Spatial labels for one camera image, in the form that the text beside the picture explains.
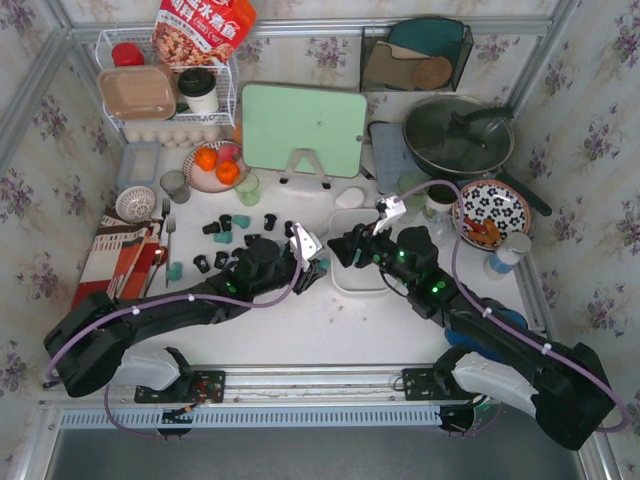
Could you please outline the black coffee capsule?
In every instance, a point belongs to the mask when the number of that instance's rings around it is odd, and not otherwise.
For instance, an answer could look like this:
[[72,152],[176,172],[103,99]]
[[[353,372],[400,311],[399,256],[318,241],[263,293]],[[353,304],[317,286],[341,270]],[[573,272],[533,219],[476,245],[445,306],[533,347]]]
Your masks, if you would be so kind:
[[267,213],[264,215],[263,227],[265,231],[271,232],[274,230],[277,222],[277,216],[272,213]]
[[296,224],[293,221],[286,221],[284,225],[285,237],[293,238],[296,233]]
[[261,238],[260,234],[247,234],[244,236],[244,243],[246,247],[249,247],[254,241]]
[[197,255],[193,259],[193,263],[200,273],[207,273],[210,271],[211,267],[205,255]]
[[232,216],[223,214],[219,217],[221,227],[224,231],[229,231],[232,227]]
[[223,269],[229,259],[229,254],[225,251],[218,251],[215,255],[214,267],[216,269]]
[[221,232],[221,226],[218,222],[212,222],[202,227],[202,232],[204,235],[211,235]]

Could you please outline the blue cloth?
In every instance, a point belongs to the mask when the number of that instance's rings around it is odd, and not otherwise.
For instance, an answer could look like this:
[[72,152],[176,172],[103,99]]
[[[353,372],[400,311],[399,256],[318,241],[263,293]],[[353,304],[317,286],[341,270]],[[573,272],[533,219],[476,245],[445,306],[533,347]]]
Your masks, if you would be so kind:
[[[482,298],[482,307],[492,309],[492,314],[515,330],[527,330],[524,316],[502,303]],[[517,339],[497,326],[489,318],[483,318],[477,310],[451,311],[445,322],[445,338],[451,346],[475,351],[487,359],[506,363],[516,352]]]

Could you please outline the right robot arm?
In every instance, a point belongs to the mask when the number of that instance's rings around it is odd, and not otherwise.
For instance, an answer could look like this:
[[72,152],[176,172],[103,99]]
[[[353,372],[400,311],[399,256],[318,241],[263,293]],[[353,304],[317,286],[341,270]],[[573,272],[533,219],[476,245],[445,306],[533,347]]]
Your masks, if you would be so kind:
[[426,227],[373,235],[358,224],[331,239],[344,267],[376,266],[407,289],[406,299],[422,318],[475,343],[454,346],[436,361],[446,391],[487,395],[534,418],[560,446],[579,450],[614,408],[597,353],[578,343],[569,348],[508,321],[505,308],[467,291],[438,264],[438,248]]

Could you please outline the white plastic scoop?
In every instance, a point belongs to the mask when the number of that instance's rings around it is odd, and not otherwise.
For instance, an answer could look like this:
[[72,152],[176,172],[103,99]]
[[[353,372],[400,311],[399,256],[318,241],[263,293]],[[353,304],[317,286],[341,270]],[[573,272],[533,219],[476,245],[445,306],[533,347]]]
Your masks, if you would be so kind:
[[333,210],[314,230],[318,237],[323,237],[329,231],[329,222],[332,216],[342,210],[360,208],[365,204],[365,192],[359,187],[348,187],[334,200]]

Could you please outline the white cup black lid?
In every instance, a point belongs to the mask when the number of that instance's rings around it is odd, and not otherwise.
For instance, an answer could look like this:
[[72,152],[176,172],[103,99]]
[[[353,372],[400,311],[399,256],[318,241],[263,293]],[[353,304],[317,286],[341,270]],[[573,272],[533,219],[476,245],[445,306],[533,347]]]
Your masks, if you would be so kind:
[[457,196],[449,186],[432,185],[426,193],[423,216],[427,221],[432,221],[440,214],[448,214],[456,202]]

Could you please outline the small green glass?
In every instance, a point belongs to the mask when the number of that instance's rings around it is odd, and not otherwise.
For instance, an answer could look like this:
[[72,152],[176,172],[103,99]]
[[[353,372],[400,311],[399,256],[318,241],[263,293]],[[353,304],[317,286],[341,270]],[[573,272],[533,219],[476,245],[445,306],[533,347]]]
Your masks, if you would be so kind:
[[251,172],[241,173],[235,179],[233,187],[243,205],[251,207],[257,205],[260,201],[260,181],[255,174]]

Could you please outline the orange tangerine right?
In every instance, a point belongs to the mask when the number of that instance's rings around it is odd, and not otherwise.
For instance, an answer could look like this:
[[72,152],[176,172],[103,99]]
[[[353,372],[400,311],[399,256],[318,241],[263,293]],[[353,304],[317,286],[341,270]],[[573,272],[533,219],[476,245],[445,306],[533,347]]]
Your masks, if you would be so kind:
[[233,161],[221,161],[215,171],[218,181],[223,185],[232,185],[240,173],[240,167]]

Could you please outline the orange toy food piece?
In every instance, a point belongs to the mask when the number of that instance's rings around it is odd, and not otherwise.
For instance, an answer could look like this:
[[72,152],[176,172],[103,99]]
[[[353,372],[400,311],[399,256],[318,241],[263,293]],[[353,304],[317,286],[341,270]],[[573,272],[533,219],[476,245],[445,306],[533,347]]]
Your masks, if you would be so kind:
[[491,239],[493,244],[497,244],[502,240],[501,232],[492,219],[486,218],[483,224],[486,229],[486,235]]

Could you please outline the black frying pan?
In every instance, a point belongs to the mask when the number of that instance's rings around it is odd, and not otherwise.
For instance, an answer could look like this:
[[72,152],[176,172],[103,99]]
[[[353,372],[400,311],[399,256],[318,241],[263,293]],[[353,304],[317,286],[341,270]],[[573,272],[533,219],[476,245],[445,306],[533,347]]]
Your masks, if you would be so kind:
[[416,103],[402,122],[415,164],[443,179],[494,178],[519,193],[543,216],[551,206],[505,170],[515,149],[514,109],[492,107],[462,95],[439,95]]

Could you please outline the floral patterned plate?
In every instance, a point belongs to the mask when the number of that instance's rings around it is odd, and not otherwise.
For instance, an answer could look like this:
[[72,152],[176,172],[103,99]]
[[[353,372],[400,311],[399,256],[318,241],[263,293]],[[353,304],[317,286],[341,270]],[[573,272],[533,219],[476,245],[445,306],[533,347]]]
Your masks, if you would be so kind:
[[[529,234],[531,212],[527,202],[514,189],[498,180],[477,180],[461,189],[462,206],[452,206],[454,224],[462,224],[463,239],[470,245],[487,252],[495,251],[511,232]],[[493,244],[486,233],[473,232],[465,223],[469,217],[479,224],[486,218],[494,221],[502,240]]]

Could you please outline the orange tangerine left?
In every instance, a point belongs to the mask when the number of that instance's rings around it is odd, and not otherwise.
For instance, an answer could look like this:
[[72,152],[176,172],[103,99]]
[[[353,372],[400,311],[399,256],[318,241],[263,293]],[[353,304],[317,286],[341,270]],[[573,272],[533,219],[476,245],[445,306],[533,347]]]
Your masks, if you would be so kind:
[[194,154],[194,163],[203,171],[214,171],[218,163],[218,152],[215,148],[202,146]]

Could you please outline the white bottle blue label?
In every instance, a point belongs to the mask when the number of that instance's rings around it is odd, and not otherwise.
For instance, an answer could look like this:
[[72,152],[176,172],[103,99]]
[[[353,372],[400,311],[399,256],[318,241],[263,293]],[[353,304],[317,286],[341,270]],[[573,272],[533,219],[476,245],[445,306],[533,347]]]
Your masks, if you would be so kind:
[[522,232],[511,232],[487,258],[484,272],[487,277],[500,280],[510,273],[530,251],[531,239]]

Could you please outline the round cork coaster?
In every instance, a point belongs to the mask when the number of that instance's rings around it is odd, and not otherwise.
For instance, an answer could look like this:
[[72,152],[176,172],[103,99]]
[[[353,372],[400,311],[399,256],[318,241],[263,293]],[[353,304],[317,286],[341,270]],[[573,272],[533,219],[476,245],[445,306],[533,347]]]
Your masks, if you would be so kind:
[[443,87],[453,72],[451,62],[446,57],[431,57],[420,61],[412,71],[413,85],[422,90]]

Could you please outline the striped red placemat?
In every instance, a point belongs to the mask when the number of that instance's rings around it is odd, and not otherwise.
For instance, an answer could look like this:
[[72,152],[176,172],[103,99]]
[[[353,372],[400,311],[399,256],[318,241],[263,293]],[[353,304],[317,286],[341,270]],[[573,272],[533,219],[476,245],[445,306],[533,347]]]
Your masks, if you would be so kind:
[[124,221],[114,208],[103,212],[89,250],[71,308],[90,293],[105,292],[110,298],[143,296],[152,269],[163,221]]

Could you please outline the egg carton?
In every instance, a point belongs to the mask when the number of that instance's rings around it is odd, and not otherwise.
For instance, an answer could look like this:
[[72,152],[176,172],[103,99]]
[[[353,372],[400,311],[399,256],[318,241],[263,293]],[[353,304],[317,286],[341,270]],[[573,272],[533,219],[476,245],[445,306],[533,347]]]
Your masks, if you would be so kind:
[[226,133],[220,126],[129,126],[123,134],[129,143],[160,143],[166,148],[187,148],[215,142]]

